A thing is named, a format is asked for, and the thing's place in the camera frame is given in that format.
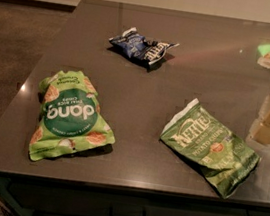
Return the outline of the blue chip bag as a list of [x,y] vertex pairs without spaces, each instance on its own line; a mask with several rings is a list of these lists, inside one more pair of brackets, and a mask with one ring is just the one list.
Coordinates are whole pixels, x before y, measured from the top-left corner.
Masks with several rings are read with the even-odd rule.
[[147,40],[138,33],[136,27],[124,31],[119,36],[109,38],[109,42],[130,61],[140,64],[148,70],[162,60],[169,49],[178,46],[177,43]]

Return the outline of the green Kettle potato chip bag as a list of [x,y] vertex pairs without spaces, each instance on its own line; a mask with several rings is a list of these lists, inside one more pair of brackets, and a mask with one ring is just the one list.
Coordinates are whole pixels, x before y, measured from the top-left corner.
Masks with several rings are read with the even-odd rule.
[[173,116],[161,141],[199,166],[222,198],[228,198],[258,166],[261,158],[242,138],[194,99]]

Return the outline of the green rice chip bag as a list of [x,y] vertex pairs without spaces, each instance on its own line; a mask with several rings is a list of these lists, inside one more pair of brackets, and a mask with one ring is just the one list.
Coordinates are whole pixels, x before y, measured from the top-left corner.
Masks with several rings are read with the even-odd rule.
[[115,143],[100,113],[98,92],[80,71],[59,71],[39,84],[40,118],[29,144],[29,159],[38,161],[84,152]]

